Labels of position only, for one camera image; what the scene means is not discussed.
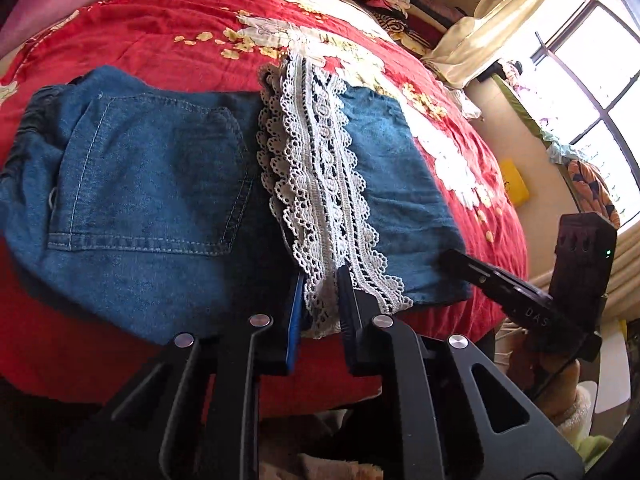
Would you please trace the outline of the person's right hand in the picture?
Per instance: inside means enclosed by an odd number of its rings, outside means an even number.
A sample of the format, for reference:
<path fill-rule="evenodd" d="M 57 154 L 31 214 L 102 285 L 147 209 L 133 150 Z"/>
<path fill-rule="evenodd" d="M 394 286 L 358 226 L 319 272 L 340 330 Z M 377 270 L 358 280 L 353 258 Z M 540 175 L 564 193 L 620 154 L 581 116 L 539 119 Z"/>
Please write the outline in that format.
<path fill-rule="evenodd" d="M 546 373 L 550 382 L 534 404 L 559 425 L 574 412 L 580 363 L 574 360 L 568 364 L 566 356 L 538 352 L 529 339 L 528 333 L 518 333 L 509 339 L 511 354 L 506 376 L 525 391 L 535 387 L 537 373 Z"/>

